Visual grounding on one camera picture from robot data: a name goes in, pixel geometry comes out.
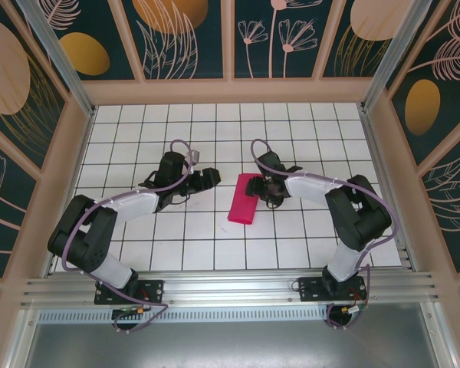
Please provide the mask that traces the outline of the pink paper sheet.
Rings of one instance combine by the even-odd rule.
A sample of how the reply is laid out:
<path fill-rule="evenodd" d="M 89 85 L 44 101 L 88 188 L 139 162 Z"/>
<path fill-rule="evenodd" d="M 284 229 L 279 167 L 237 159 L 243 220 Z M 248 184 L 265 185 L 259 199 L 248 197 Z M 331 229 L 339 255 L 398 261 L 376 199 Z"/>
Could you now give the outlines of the pink paper sheet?
<path fill-rule="evenodd" d="M 238 176 L 232 205 L 227 216 L 230 222 L 243 225 L 253 223 L 260 198 L 259 196 L 246 196 L 245 189 L 247 186 L 254 186 L 252 179 L 256 176 L 264 178 L 257 173 L 242 173 Z"/>

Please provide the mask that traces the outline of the grey sheet metal panel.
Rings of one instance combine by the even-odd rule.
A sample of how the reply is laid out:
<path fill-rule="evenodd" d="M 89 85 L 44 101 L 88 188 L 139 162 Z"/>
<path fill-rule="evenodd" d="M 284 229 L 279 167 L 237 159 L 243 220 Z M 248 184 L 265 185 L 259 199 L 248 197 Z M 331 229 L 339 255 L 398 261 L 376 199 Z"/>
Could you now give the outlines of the grey sheet metal panel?
<path fill-rule="evenodd" d="M 380 304 L 334 330 L 320 320 L 28 323 L 13 368 L 460 368 L 432 308 Z"/>

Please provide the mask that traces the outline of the long aluminium base rail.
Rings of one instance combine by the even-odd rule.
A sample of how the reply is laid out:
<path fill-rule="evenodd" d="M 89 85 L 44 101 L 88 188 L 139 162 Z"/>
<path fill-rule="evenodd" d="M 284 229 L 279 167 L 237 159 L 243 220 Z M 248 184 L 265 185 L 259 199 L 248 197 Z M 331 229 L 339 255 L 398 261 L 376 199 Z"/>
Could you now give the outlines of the long aluminium base rail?
<path fill-rule="evenodd" d="M 299 304 L 293 290 L 302 277 L 318 270 L 146 271 L 142 280 L 164 282 L 163 302 L 173 307 L 244 307 Z M 94 281 L 77 272 L 58 272 L 28 280 L 20 305 L 24 309 L 93 307 Z M 370 302 L 397 304 L 436 301 L 440 293 L 428 272 L 374 268 Z"/>

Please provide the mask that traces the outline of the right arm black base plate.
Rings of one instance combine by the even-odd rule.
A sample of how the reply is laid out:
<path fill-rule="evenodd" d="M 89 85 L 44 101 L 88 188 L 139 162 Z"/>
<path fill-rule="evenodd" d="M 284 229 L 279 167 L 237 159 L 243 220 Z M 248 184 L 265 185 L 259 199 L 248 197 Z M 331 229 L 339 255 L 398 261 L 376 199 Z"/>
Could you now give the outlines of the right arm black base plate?
<path fill-rule="evenodd" d="M 361 276 L 354 276 L 342 283 L 333 283 L 328 289 L 322 277 L 298 278 L 297 292 L 302 302 L 354 301 L 355 297 L 365 300 L 366 284 Z"/>

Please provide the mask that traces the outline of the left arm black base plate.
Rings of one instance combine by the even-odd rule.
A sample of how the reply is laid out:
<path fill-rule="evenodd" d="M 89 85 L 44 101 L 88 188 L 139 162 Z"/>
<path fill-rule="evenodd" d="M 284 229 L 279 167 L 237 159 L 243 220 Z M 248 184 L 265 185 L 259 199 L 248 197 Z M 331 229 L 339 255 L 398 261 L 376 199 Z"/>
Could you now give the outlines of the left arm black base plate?
<path fill-rule="evenodd" d="M 109 289 L 105 284 L 97 282 L 94 294 L 96 305 L 141 305 L 148 303 L 161 304 L 164 292 L 162 280 L 129 281 L 117 292 Z"/>

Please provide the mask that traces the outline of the aluminium side rail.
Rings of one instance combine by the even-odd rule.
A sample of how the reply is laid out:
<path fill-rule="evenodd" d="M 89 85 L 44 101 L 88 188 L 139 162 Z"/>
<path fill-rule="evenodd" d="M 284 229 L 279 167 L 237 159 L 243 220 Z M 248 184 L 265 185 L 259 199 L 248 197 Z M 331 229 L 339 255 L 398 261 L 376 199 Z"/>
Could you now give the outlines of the aluminium side rail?
<path fill-rule="evenodd" d="M 75 189 L 77 187 L 77 181 L 80 178 L 84 157 L 87 152 L 87 146 L 88 146 L 88 142 L 89 142 L 91 132 L 93 129 L 95 117 L 97 115 L 97 111 L 98 111 L 98 106 L 93 105 L 93 110 L 90 114 L 90 117 L 86 120 L 86 123 L 84 125 L 84 129 L 81 135 L 81 140 L 79 143 L 77 154 L 75 156 L 75 161 L 74 161 L 74 166 L 72 169 L 71 177 L 69 178 L 68 186 L 64 194 L 64 198 L 62 199 L 60 213 L 57 219 L 61 217 L 61 214 L 67 208 L 69 201 L 74 196 Z M 56 268 L 56 264 L 57 264 L 57 258 L 58 257 L 56 255 L 50 252 L 48 253 L 48 257 L 45 259 L 44 264 L 43 264 L 43 269 L 41 270 L 42 271 L 41 276 L 43 278 L 47 278 L 54 272 Z"/>
<path fill-rule="evenodd" d="M 412 249 L 411 239 L 405 230 L 405 221 L 399 208 L 399 201 L 392 177 L 389 173 L 386 157 L 380 146 L 380 139 L 375 131 L 373 121 L 369 114 L 362 114 L 361 109 L 360 120 L 369 145 L 382 198 L 388 202 L 398 216 L 398 221 L 393 223 L 390 234 L 386 236 L 387 238 L 390 237 L 390 240 L 370 252 L 372 261 L 378 262 L 377 267 L 394 268 L 400 263 L 401 268 L 414 272 L 419 271 L 419 263 Z"/>

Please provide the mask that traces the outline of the aluminium corner post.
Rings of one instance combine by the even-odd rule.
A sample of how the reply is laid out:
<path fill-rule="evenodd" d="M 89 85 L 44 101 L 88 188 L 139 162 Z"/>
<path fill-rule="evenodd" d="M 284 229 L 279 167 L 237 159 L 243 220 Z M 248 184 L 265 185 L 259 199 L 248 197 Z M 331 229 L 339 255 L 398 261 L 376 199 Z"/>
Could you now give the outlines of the aluminium corner post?
<path fill-rule="evenodd" d="M 429 12 L 432 0 L 412 0 L 399 29 L 391 40 L 373 79 L 361 100 L 362 114 L 368 114 L 377 102 L 387 81 L 406 52 L 419 26 Z"/>
<path fill-rule="evenodd" d="M 66 31 L 72 26 L 81 13 L 79 0 L 15 0 L 15 2 L 80 108 L 91 117 L 93 104 L 55 33 Z"/>

